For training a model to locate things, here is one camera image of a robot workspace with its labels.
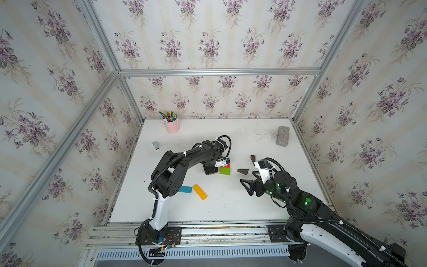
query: yellow block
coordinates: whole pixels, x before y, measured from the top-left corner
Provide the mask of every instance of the yellow block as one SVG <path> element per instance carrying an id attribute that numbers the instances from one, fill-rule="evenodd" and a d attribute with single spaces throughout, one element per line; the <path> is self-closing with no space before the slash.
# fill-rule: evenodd
<path id="1" fill-rule="evenodd" d="M 200 188 L 200 186 L 195 185 L 193 186 L 194 191 L 196 191 L 196 193 L 199 195 L 199 197 L 202 200 L 205 200 L 208 196 L 203 192 L 203 190 Z"/>

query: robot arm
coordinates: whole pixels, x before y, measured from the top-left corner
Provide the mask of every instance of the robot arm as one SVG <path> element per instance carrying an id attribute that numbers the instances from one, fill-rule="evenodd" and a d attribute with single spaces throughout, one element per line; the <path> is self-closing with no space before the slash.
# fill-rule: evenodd
<path id="1" fill-rule="evenodd" d="M 276 171 L 269 161 L 277 165 L 280 171 Z M 284 236 L 290 241 L 311 242 L 354 267 L 406 266 L 404 248 L 396 243 L 388 245 L 381 242 L 348 223 L 320 199 L 300 190 L 296 179 L 274 159 L 265 158 L 255 165 L 261 176 L 253 172 L 256 180 L 241 180 L 249 195 L 255 192 L 260 197 L 266 193 L 284 202 L 290 215 L 285 226 L 269 226 L 270 233 Z M 268 175 L 268 179 L 267 170 L 275 171 L 273 176 Z M 307 243 L 290 247 L 290 258 L 302 261 L 306 246 Z"/>

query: cable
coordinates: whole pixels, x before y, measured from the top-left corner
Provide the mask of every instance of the cable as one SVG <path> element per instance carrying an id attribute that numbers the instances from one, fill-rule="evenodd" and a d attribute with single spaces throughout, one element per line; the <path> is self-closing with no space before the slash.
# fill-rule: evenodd
<path id="1" fill-rule="evenodd" d="M 274 164 L 276 164 L 279 167 L 280 171 L 282 171 L 282 173 L 283 173 L 283 175 L 285 177 L 285 186 L 287 186 L 289 188 L 288 178 L 290 177 L 290 174 L 287 171 L 285 171 L 285 169 L 282 167 L 282 165 L 280 165 L 280 163 L 278 163 L 276 160 L 274 160 L 272 158 L 265 158 L 265 159 L 268 160 L 268 161 L 273 162 Z M 289 205 L 289 191 L 288 190 L 286 190 L 286 193 L 285 193 L 285 204 L 286 204 L 286 208 L 287 208 L 289 216 L 294 221 L 296 221 L 298 223 L 302 223 L 302 224 L 318 224 L 318 223 L 338 223 L 339 224 L 340 223 L 340 220 L 332 220 L 332 219 L 305 221 L 305 220 L 300 220 L 300 219 L 296 218 L 295 215 L 293 214 L 293 211 L 290 209 L 290 205 Z M 377 248 L 377 249 L 381 248 L 381 246 L 379 246 L 378 244 L 376 244 L 373 240 L 371 240 L 369 237 L 367 237 L 364 233 L 362 233 L 358 228 L 354 227 L 352 224 L 343 223 L 343 225 L 345 225 L 346 227 L 352 229 L 357 234 L 359 234 L 360 236 L 362 236 L 364 239 L 366 239 L 375 248 Z M 399 260 L 395 256 L 391 255 L 387 251 L 384 250 L 384 251 L 382 251 L 382 253 L 384 253 L 389 258 L 392 258 L 393 260 L 395 260 L 401 266 L 408 267 L 404 262 L 402 262 L 401 260 Z"/>
<path id="2" fill-rule="evenodd" d="M 230 150 L 231 150 L 231 138 L 228 135 L 222 135 L 222 136 L 219 136 L 218 139 L 221 139 L 223 137 L 227 138 L 228 141 L 230 141 L 230 145 L 228 146 L 227 156 L 226 156 L 226 157 L 228 157 L 228 155 L 230 154 Z"/>
<path id="3" fill-rule="evenodd" d="M 277 203 L 277 202 L 275 202 L 275 201 L 274 201 L 274 199 L 273 199 L 273 197 L 272 197 L 272 196 L 270 196 L 270 197 L 271 197 L 271 200 L 273 200 L 273 202 L 274 202 L 277 206 L 279 206 L 279 208 L 286 208 L 286 204 L 285 204 L 285 206 L 283 206 L 283 207 L 282 207 L 282 206 L 280 206 L 280 205 L 279 205 L 279 203 Z"/>

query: mounting plate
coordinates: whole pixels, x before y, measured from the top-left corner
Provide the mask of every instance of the mounting plate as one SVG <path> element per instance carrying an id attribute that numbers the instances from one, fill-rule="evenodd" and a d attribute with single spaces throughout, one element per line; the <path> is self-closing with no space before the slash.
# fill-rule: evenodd
<path id="1" fill-rule="evenodd" d="M 270 236 L 270 242 L 289 242 L 286 238 L 286 231 L 284 230 L 285 225 L 283 224 L 272 224 L 268 226 L 268 234 Z"/>
<path id="2" fill-rule="evenodd" d="M 179 243 L 181 242 L 181 231 L 182 231 L 181 227 L 167 227 L 166 234 L 164 235 L 162 244 L 166 245 L 166 244 L 169 244 L 170 242 L 170 246 L 179 245 Z M 148 230 L 145 230 L 145 229 L 143 229 L 141 232 L 141 236 L 143 237 L 142 244 L 141 244 L 142 246 L 152 245 L 152 242 L 149 240 L 149 238 L 147 238 L 148 237 L 147 233 L 148 233 Z M 135 245 L 138 245 L 138 244 L 139 244 L 139 240 L 137 238 L 135 241 Z"/>

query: small gray object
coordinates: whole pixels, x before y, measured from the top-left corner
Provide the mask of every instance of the small gray object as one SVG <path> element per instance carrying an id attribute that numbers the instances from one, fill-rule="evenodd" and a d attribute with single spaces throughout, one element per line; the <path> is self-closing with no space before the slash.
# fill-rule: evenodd
<path id="1" fill-rule="evenodd" d="M 285 147 L 288 145 L 288 141 L 289 141 L 289 127 L 279 126 L 276 145 Z"/>
<path id="2" fill-rule="evenodd" d="M 153 146 L 156 150 L 159 150 L 159 143 L 157 143 L 156 141 L 153 142 Z"/>

